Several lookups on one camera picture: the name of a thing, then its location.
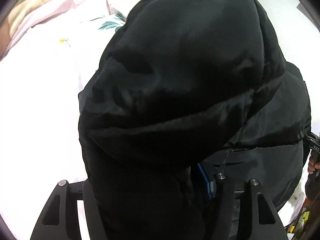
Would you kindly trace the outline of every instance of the hand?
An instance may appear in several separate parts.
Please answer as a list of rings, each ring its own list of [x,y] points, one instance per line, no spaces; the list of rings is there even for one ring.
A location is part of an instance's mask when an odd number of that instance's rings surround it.
[[[316,169],[317,170],[320,169],[320,162],[315,163],[315,160],[313,159],[313,151],[311,151],[311,156],[310,156],[309,164],[308,164],[308,172],[310,174],[312,174]]]

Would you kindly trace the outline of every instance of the black puffer jacket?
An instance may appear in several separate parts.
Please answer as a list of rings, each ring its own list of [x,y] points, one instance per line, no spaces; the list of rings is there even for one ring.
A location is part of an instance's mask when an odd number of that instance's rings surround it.
[[[257,0],[142,0],[79,99],[110,240],[202,240],[188,167],[204,159],[278,209],[301,176],[308,92]]]

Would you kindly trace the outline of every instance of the finger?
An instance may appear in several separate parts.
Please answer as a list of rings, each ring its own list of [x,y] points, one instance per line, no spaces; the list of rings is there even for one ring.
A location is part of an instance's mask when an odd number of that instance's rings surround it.
[[[315,171],[315,170],[316,170],[315,167],[314,167],[311,163],[308,164],[308,168],[309,168],[310,170],[312,170],[312,171]]]
[[[309,163],[311,163],[312,165],[315,165],[315,160],[313,159],[312,156],[310,156]]]

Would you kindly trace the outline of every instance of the black metal bracket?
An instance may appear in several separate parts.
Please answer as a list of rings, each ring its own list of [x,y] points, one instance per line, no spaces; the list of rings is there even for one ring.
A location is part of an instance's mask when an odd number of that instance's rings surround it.
[[[107,240],[99,208],[88,180],[69,184],[61,180],[52,191],[30,240],[81,240],[77,200],[84,200],[91,240]]]
[[[205,174],[212,174],[214,167],[201,163]],[[240,202],[238,240],[287,240],[287,233],[271,198],[257,179],[248,182],[234,180],[219,172],[215,179],[215,197],[209,207],[210,215],[204,240],[228,240],[234,219],[235,203]]]

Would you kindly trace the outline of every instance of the green leaf print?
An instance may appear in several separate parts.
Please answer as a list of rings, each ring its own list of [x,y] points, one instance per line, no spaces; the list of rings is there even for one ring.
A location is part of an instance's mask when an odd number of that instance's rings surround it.
[[[119,24],[115,23],[115,22],[105,22],[102,24],[102,26],[99,28],[99,30],[107,30],[110,28],[115,28],[118,27]]]
[[[116,28],[116,32],[121,28],[122,26],[118,26],[117,28]]]
[[[113,19],[116,21],[121,21],[118,15],[113,16]]]
[[[117,12],[116,15],[119,17],[119,19],[123,22],[125,22],[127,19],[124,17],[124,15],[121,12]]]

